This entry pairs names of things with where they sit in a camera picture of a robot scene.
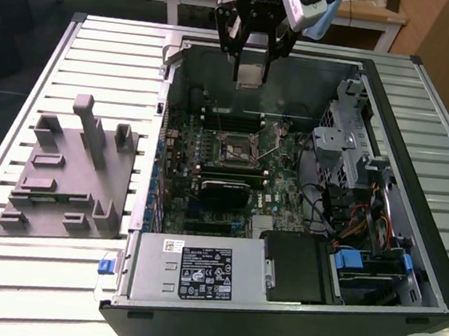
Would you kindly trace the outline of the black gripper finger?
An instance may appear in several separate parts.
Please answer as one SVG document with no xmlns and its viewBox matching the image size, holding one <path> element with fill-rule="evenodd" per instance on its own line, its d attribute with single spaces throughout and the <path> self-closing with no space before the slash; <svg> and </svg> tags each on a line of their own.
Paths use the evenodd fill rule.
<svg viewBox="0 0 449 336">
<path fill-rule="evenodd" d="M 275 18 L 268 19 L 268 25 L 266 29 L 268 44 L 265 52 L 264 66 L 262 67 L 262 81 L 267 82 L 271 64 L 273 61 L 286 58 L 291 53 L 296 40 L 299 37 L 299 33 L 292 30 L 291 27 L 286 28 L 282 37 L 276 38 L 276 30 L 278 23 Z"/>
<path fill-rule="evenodd" d="M 241 53 L 248 39 L 246 29 L 251 10 L 247 0 L 217 0 L 215 20 L 221 50 L 228 54 L 233 63 L 233 81 L 238 80 Z"/>
</svg>

